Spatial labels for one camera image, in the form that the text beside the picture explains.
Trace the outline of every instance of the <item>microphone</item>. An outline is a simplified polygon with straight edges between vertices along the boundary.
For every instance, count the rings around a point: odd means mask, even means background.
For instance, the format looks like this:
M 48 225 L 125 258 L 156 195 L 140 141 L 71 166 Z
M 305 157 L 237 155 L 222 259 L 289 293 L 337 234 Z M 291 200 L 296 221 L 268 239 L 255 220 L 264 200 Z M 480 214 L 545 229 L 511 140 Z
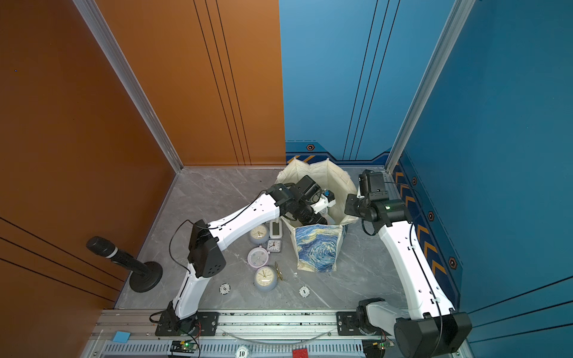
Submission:
M 88 240 L 85 246 L 94 254 L 109 258 L 111 262 L 133 271 L 129 277 L 129 286 L 135 292 L 147 292 L 161 280 L 163 268 L 160 264 L 155 261 L 142 263 L 103 237 L 94 236 Z

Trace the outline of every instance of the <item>orange wall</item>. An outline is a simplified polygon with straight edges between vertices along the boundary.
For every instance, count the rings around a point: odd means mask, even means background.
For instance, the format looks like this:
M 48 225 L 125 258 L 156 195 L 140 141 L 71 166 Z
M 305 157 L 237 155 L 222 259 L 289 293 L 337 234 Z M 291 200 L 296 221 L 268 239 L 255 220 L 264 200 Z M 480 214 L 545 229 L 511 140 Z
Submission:
M 87 239 L 137 255 L 174 173 L 72 1 L 3 1 L 0 33 L 2 356 L 76 357 L 127 278 Z
M 183 164 L 284 164 L 278 0 L 97 4 Z

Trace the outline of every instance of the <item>white poker chip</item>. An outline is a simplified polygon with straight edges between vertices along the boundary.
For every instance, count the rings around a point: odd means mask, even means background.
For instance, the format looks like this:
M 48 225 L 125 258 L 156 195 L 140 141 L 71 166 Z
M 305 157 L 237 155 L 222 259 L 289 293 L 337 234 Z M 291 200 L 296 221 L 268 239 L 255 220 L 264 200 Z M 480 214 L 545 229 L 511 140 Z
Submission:
M 221 294 L 228 294 L 231 292 L 231 286 L 229 284 L 222 284 L 219 287 L 219 292 L 221 292 Z
M 300 288 L 299 293 L 303 297 L 308 297 L 308 295 L 311 293 L 311 289 L 306 286 L 303 286 Z
M 247 346 L 242 345 L 235 351 L 235 358 L 249 358 L 250 350 Z

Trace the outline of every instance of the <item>black line stripe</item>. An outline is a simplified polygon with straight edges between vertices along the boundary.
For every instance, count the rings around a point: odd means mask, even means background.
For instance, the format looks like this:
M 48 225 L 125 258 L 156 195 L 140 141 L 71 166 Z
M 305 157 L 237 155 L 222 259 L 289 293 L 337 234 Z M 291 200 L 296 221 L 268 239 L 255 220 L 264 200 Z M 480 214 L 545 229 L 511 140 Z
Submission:
M 515 316 L 510 316 L 510 317 L 502 318 L 502 319 L 499 319 L 499 320 L 495 320 L 495 321 L 483 323 L 483 324 L 474 326 L 474 328 L 478 328 L 478 327 L 485 326 L 485 325 L 488 325 L 488 324 L 492 324 L 492 323 L 497 323 L 497 322 L 509 320 L 509 319 L 515 318 L 515 317 L 525 316 L 526 314 L 535 313 L 535 312 L 543 311 L 543 310 L 546 310 L 546 309 L 549 309 L 549 308 L 555 308 L 555 307 L 567 305 L 567 304 L 570 304 L 570 303 L 573 303 L 573 300 L 567 301 L 567 302 L 561 302 L 561 303 L 556 304 L 556 305 L 551 305 L 551 306 L 547 306 L 547 307 L 543 307 L 543 308 L 534 309 L 533 311 L 516 314 Z
M 221 97 L 221 91 L 219 90 L 219 84 L 217 83 L 217 77 L 215 76 L 215 69 L 213 68 L 213 62 L 211 61 L 211 54 L 209 53 L 209 48 L 207 47 L 207 40 L 205 39 L 205 33 L 203 32 L 203 26 L 201 25 L 201 19 L 199 18 L 199 11 L 197 10 L 197 3 L 195 2 L 195 0 L 193 0 L 193 5 L 195 5 L 195 12 L 197 13 L 197 20 L 199 20 L 199 27 L 201 28 L 201 34 L 203 35 L 203 41 L 205 43 L 205 49 L 207 50 L 207 56 L 209 57 L 209 63 L 211 63 L 211 70 L 213 71 L 213 78 L 215 78 L 215 86 L 217 86 L 217 92 L 219 93 L 219 99 L 221 100 L 221 107 L 223 108 L 223 114 L 225 115 L 225 121 L 227 122 L 227 129 L 229 130 L 229 136 L 231 137 L 231 144 L 233 145 L 233 151 L 235 152 L 235 159 L 237 160 L 237 165 L 239 165 L 239 157 L 237 155 L 237 150 L 235 149 L 235 142 L 233 141 L 233 135 L 231 134 L 231 127 L 229 126 L 229 120 L 227 119 L 225 106 L 223 106 L 223 97 Z
M 491 341 L 491 340 L 499 339 L 499 338 L 513 337 L 513 336 L 519 336 L 519 335 L 526 335 L 527 333 L 547 331 L 547 330 L 549 330 L 549 329 L 562 328 L 562 327 L 567 327 L 567 326 L 573 326 L 573 323 L 566 323 L 566 324 L 560 324 L 560 325 L 558 325 L 558 326 L 552 326 L 552 327 L 546 327 L 546 328 L 540 328 L 540 329 L 533 329 L 533 330 L 531 330 L 531 331 L 513 333 L 513 334 L 511 334 L 511 335 L 505 335 L 505 336 L 499 336 L 499 337 L 493 337 L 493 338 L 487 338 L 487 339 L 480 339 L 480 340 L 477 340 L 477 341 L 469 342 L 469 344 L 471 344 L 471 343 L 478 343 L 478 342 L 485 342 L 485 341 Z
M 74 269 L 71 269 L 71 268 L 69 268 L 69 267 L 67 267 L 67 266 L 65 266 L 65 265 L 62 265 L 62 264 L 59 263 L 59 262 L 56 262 L 56 261 L 54 261 L 54 260 L 52 260 L 52 259 L 49 259 L 49 258 L 47 258 L 47 257 L 45 257 L 45 256 L 42 256 L 42 255 L 38 254 L 38 253 L 35 253 L 34 251 L 29 250 L 29 249 L 27 249 L 27 248 L 25 248 L 25 247 L 23 247 L 23 246 L 20 246 L 20 245 L 18 245 L 17 243 L 14 243 L 14 242 L 12 242 L 12 241 L 6 239 L 6 238 L 0 237 L 0 239 L 4 240 L 4 241 L 6 241 L 6 242 L 9 242 L 9 243 L 11 243 L 11 244 L 14 245 L 14 246 L 19 247 L 19 248 L 22 249 L 22 250 L 26 250 L 26 251 L 28 251 L 29 253 L 32 253 L 32 254 L 34 254 L 34 255 L 36 255 L 36 256 L 40 256 L 41 258 L 44 258 L 44 259 L 50 261 L 50 262 L 53 262 L 53 263 L 55 263 L 55 264 L 58 265 L 58 266 L 62 266 L 62 267 L 66 268 L 66 269 L 68 269 L 68 270 L 70 270 L 70 271 L 72 271 L 72 272 L 75 272 L 75 273 L 77 273 L 78 275 L 81 275 L 81 276 L 83 276 L 83 277 L 85 277 L 85 278 L 89 278 L 89 279 L 92 280 L 92 281 L 96 281 L 98 284 L 102 284 L 102 285 L 107 286 L 107 287 L 109 287 L 109 288 L 111 288 L 111 289 L 114 289 L 114 290 L 116 290 L 116 291 L 118 291 L 118 292 L 120 291 L 120 290 L 118 290 L 118 289 L 116 289 L 116 288 L 114 288 L 114 287 L 112 287 L 112 286 L 106 285 L 105 283 L 96 280 L 95 278 L 91 278 L 90 276 L 84 275 L 84 274 L 82 274 L 82 273 L 80 273 L 80 272 L 78 272 L 78 271 L 75 271 Z
M 370 68 L 370 74 L 368 75 L 368 82 L 366 82 L 366 91 L 364 91 L 364 98 L 362 98 L 362 106 L 360 106 L 360 114 L 358 115 L 358 122 L 356 123 L 356 131 L 354 132 L 354 139 L 352 140 L 352 147 L 350 147 L 350 154 L 348 155 L 348 160 L 352 157 L 352 150 L 354 149 L 354 143 L 356 142 L 356 134 L 358 133 L 358 126 L 360 125 L 360 117 L 362 117 L 362 110 L 364 110 L 364 102 L 366 101 L 366 95 L 368 94 L 368 86 L 370 85 L 370 77 L 372 77 L 372 70 L 374 69 L 374 62 L 376 62 L 376 55 L 378 54 L 378 46 L 380 45 L 380 38 L 382 37 L 382 30 L 384 29 L 384 23 L 386 22 L 386 14 L 388 13 L 388 5 L 390 0 L 386 3 L 386 11 L 384 12 L 384 19 L 382 20 L 382 26 L 380 27 L 380 34 L 378 35 L 378 42 L 376 43 L 376 50 L 374 51 L 374 58 L 372 59 L 372 67 Z
M 6 260 L 6 259 L 4 259 L 4 258 L 1 258 L 1 257 L 0 257 L 0 260 L 2 260 L 2 261 L 4 261 L 4 262 L 7 262 L 7 263 L 11 263 L 11 264 L 14 265 L 14 266 L 18 266 L 18 267 L 20 267 L 20 268 L 22 268 L 22 269 L 25 269 L 25 270 L 28 270 L 28 271 L 30 271 L 30 272 L 37 273 L 37 274 L 40 275 L 40 276 L 44 276 L 44 277 L 46 277 L 46 278 L 50 278 L 51 280 L 57 281 L 57 282 L 59 282 L 59 283 L 61 283 L 61 284 L 64 284 L 64 285 L 67 285 L 67 286 L 76 288 L 76 289 L 78 289 L 78 290 L 80 290 L 80 291 L 83 291 L 83 292 L 92 294 L 92 295 L 97 296 L 97 297 L 103 298 L 104 300 L 108 300 L 109 302 L 114 302 L 114 303 L 115 303 L 114 300 L 110 300 L 109 298 L 105 298 L 105 297 L 103 297 L 103 296 L 100 296 L 100 295 L 98 295 L 97 293 L 84 290 L 83 288 L 79 288 L 79 287 L 76 287 L 76 286 L 74 286 L 74 285 L 70 285 L 70 284 L 67 283 L 67 282 L 60 281 L 60 280 L 58 280 L 57 278 L 53 278 L 53 277 L 48 276 L 48 275 L 44 275 L 43 273 L 40 273 L 40 272 L 38 272 L 38 271 L 34 271 L 34 270 L 29 269 L 29 268 L 27 268 L 27 267 L 21 266 L 21 265 L 19 265 L 19 264 L 17 264 L 17 263 L 8 261 L 8 260 Z
M 239 117 L 241 118 L 241 125 L 243 127 L 243 135 L 245 136 L 245 145 L 247 147 L 247 155 L 249 157 L 249 164 L 253 165 L 253 162 L 251 162 L 251 158 L 250 158 L 249 141 L 247 140 L 247 133 L 245 132 L 245 123 L 243 122 L 243 114 L 241 113 L 241 104 L 239 103 L 239 95 L 237 94 L 237 85 L 235 84 L 235 77 L 233 76 L 233 67 L 231 66 L 231 58 L 229 56 L 229 49 L 227 48 L 227 40 L 225 39 L 225 30 L 223 30 L 223 22 L 221 20 L 221 12 L 219 11 L 218 0 L 215 0 L 215 3 L 217 4 L 217 13 L 219 14 L 219 22 L 221 23 L 221 31 L 223 32 L 223 42 L 225 43 L 225 50 L 227 51 L 227 59 L 229 60 L 229 68 L 231 69 L 231 80 L 233 81 L 233 87 L 235 88 L 235 97 L 237 98 L 237 106 L 239 107 Z
M 97 267 L 97 266 L 95 266 L 95 265 L 92 265 L 91 263 L 89 263 L 89 262 L 87 262 L 87 261 L 85 261 L 85 260 L 79 258 L 78 256 L 75 256 L 74 254 L 67 252 L 66 250 L 64 250 L 64 249 L 62 249 L 62 248 L 60 248 L 60 247 L 58 247 L 58 246 L 52 244 L 51 242 L 42 239 L 42 238 L 39 237 L 38 235 L 32 234 L 31 232 L 27 231 L 26 229 L 23 229 L 23 228 L 19 227 L 18 225 L 14 224 L 14 223 L 12 223 L 12 222 L 9 222 L 9 221 L 6 220 L 5 218 L 0 217 L 0 219 L 3 220 L 3 221 L 5 221 L 6 223 L 12 225 L 12 226 L 14 226 L 14 227 L 16 227 L 16 228 L 18 228 L 18 229 L 24 231 L 25 233 L 32 235 L 33 237 L 37 238 L 38 240 L 43 241 L 43 242 L 47 243 L 48 245 L 53 246 L 53 247 L 55 247 L 56 249 L 58 249 L 58 250 L 60 250 L 60 251 L 63 251 L 63 252 L 65 252 L 65 253 L 67 253 L 68 255 L 72 256 L 72 257 L 77 258 L 77 259 L 80 260 L 81 262 L 87 263 L 89 266 L 91 266 L 91 267 L 93 267 L 93 268 L 95 268 L 95 269 L 98 269 L 98 270 L 100 270 L 101 272 L 107 273 L 107 274 L 110 275 L 111 277 L 117 278 L 117 279 L 118 279 L 119 281 L 121 281 L 121 282 L 124 282 L 124 280 L 122 280 L 121 278 L 116 277 L 116 276 L 112 275 L 111 273 L 106 272 L 106 271 L 102 270 L 101 268 L 99 268 L 99 267 Z
M 384 64 L 384 59 L 386 58 L 386 51 L 388 51 L 388 44 L 390 43 L 390 36 L 392 36 L 394 22 L 396 22 L 396 15 L 398 15 L 398 9 L 400 8 L 400 1 L 401 0 L 398 0 L 398 6 L 396 6 L 396 13 L 394 13 L 394 20 L 392 21 L 392 27 L 390 27 L 390 34 L 388 34 L 388 41 L 386 41 L 384 56 L 382 56 L 382 63 L 380 64 L 380 69 L 378 70 L 378 77 L 376 78 L 376 84 L 374 85 L 374 91 L 372 92 L 372 99 L 370 100 L 370 106 L 368 106 L 368 113 L 366 114 L 366 119 L 364 120 L 364 127 L 362 127 L 362 134 L 360 135 L 360 142 L 358 143 L 358 148 L 356 149 L 356 156 L 354 157 L 354 160 L 358 158 L 358 151 L 360 150 L 360 145 L 362 144 L 362 137 L 364 136 L 364 130 L 366 129 L 366 122 L 368 122 L 370 108 L 372 108 L 372 102 L 374 101 L 374 94 L 376 94 L 376 87 L 378 86 L 378 80 L 380 79 L 380 72 L 382 72 L 382 65 Z
M 527 291 L 527 292 L 524 292 L 524 293 L 520 293 L 520 294 L 518 294 L 518 295 L 516 295 L 516 296 L 513 296 L 513 297 L 510 297 L 510 298 L 506 298 L 506 299 L 501 300 L 501 301 L 499 301 L 499 302 L 495 302 L 494 304 L 490 304 L 490 305 L 484 306 L 484 307 L 482 307 L 482 308 L 475 309 L 475 310 L 473 310 L 473 311 L 471 311 L 471 312 L 468 312 L 468 314 L 472 314 L 472 313 L 475 313 L 475 312 L 477 312 L 477 311 L 480 311 L 480 310 L 489 308 L 489 307 L 491 307 L 491 306 L 495 306 L 495 305 L 498 305 L 498 304 L 500 304 L 500 303 L 507 302 L 507 301 L 512 300 L 512 299 L 514 299 L 514 298 L 521 297 L 521 296 L 526 295 L 526 294 L 528 294 L 528 293 L 532 293 L 532 292 L 538 291 L 538 290 L 540 290 L 540 289 L 544 289 L 544 288 L 546 288 L 546 287 L 549 287 L 549 286 L 558 284 L 558 283 L 563 282 L 563 281 L 566 281 L 566 280 L 570 280 L 570 279 L 572 279 L 572 278 L 573 278 L 573 276 L 569 276 L 569 277 L 566 277 L 566 278 L 562 278 L 561 280 L 552 282 L 552 283 L 550 283 L 550 284 L 546 284 L 546 285 L 544 285 L 544 286 L 538 287 L 538 288 L 536 288 L 536 289 L 533 289 L 533 290 L 530 290 L 530 291 Z
M 209 17 L 209 24 L 211 25 L 211 32 L 213 33 L 213 40 L 215 41 L 215 49 L 217 50 L 217 57 L 219 57 L 219 66 L 221 66 L 221 73 L 223 74 L 223 82 L 225 83 L 225 90 L 227 91 L 227 98 L 229 99 L 229 107 L 231 107 L 231 115 L 233 116 L 233 123 L 235 124 L 235 131 L 237 132 L 237 139 L 239 140 L 239 148 L 243 157 L 243 164 L 246 164 L 245 153 L 243 153 L 243 145 L 241 144 L 241 136 L 237 128 L 237 120 L 235 119 L 235 111 L 233 110 L 233 103 L 231 103 L 231 96 L 229 95 L 229 86 L 227 86 L 227 79 L 225 78 L 225 70 L 223 70 L 223 62 L 221 61 L 221 54 L 219 53 L 219 46 L 217 45 L 217 38 L 215 37 L 215 30 L 213 29 L 213 22 L 211 21 L 211 14 L 209 13 L 209 6 L 205 0 L 205 7 L 207 8 L 207 16 Z
M 374 26 L 374 18 L 376 17 L 376 9 L 378 8 L 378 0 L 374 6 L 374 15 L 372 15 L 372 23 L 370 24 L 370 32 L 368 33 L 368 41 L 366 41 L 366 50 L 364 51 L 364 59 L 362 60 L 362 68 L 360 69 L 360 77 L 358 78 L 358 87 L 356 87 L 356 96 L 354 96 L 354 105 L 352 106 L 352 114 L 350 114 L 350 124 L 348 125 L 348 133 L 346 134 L 346 143 L 344 143 L 344 152 L 342 153 L 342 160 L 346 155 L 346 146 L 348 145 L 348 137 L 350 136 L 350 128 L 352 127 L 352 117 L 354 116 L 354 108 L 356 108 L 356 99 L 358 98 L 358 90 L 360 89 L 360 81 L 362 81 L 362 72 L 364 72 L 364 63 L 366 62 L 366 54 L 368 53 L 368 45 L 370 44 L 370 36 L 372 35 L 372 27 Z

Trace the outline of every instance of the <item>fabric storage basket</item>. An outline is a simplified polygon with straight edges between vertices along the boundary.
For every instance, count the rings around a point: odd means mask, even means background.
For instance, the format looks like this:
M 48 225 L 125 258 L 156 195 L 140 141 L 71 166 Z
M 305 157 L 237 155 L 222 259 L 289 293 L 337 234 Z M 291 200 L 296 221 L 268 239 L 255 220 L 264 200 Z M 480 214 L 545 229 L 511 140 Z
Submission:
M 358 220 L 344 213 L 348 194 L 356 194 L 356 186 L 342 168 L 325 160 L 307 164 L 293 160 L 281 171 L 275 183 L 297 183 L 303 176 L 310 176 L 322 189 L 334 193 L 336 204 L 328 208 L 328 215 L 335 225 L 301 226 L 281 217 L 291 232 L 292 245 L 297 256 L 297 268 L 311 272 L 336 271 L 336 259 L 346 234 L 346 225 Z

